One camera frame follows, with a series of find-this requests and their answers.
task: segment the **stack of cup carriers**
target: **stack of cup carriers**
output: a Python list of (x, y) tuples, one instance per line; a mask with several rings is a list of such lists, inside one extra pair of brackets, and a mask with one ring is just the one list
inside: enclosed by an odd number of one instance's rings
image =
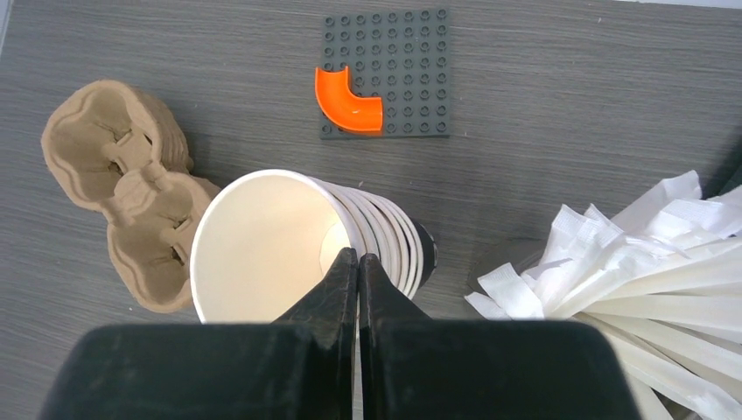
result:
[(70, 200), (108, 220), (108, 253), (137, 302), (154, 312), (191, 305), (193, 236), (219, 188), (188, 174), (193, 161), (170, 110), (99, 80), (54, 111), (41, 146)]

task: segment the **wood grain surface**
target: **wood grain surface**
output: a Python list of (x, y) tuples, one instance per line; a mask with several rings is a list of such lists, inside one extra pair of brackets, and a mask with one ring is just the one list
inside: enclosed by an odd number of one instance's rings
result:
[(46, 119), (90, 81), (160, 97), (194, 173), (217, 185), (285, 168), (398, 203), (438, 240), (438, 269), (415, 298), (434, 318), (472, 316), (462, 296), (477, 256), (545, 236), (562, 203), (614, 214), (689, 169), (718, 188), (742, 153), (742, 10), (451, 1), (455, 135), (320, 142), (321, 17), (430, 3), (65, 3), (17, 0), (0, 58), (3, 419), (38, 413), (84, 332), (197, 321), (136, 306), (109, 261), (105, 220), (75, 207), (45, 167)]

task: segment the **orange curved pipe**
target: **orange curved pipe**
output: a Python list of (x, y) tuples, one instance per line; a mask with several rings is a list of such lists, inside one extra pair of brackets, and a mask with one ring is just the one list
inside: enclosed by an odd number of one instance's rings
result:
[(382, 132), (382, 98), (360, 98), (350, 90), (350, 69), (326, 72), (317, 68), (314, 94), (327, 118), (345, 131), (373, 135)]

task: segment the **dark gray lego plate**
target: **dark gray lego plate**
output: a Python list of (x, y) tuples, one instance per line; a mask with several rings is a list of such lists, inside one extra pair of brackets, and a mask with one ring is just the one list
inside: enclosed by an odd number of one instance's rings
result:
[[(355, 95), (381, 97), (381, 137), (448, 137), (449, 21), (446, 8), (326, 17), (319, 67), (338, 72), (349, 66)], [(342, 131), (321, 112), (319, 137), (368, 138)]]

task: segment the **white paper cup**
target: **white paper cup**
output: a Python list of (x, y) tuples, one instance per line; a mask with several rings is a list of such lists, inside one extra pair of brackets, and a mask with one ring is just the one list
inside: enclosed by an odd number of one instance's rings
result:
[(273, 321), (324, 278), (344, 247), (358, 257), (377, 254), (412, 298), (424, 256), (428, 276), (435, 266), (423, 243), (435, 244), (426, 240), (383, 197), (292, 171), (253, 172), (222, 190), (201, 219), (190, 266), (193, 302), (204, 323)]

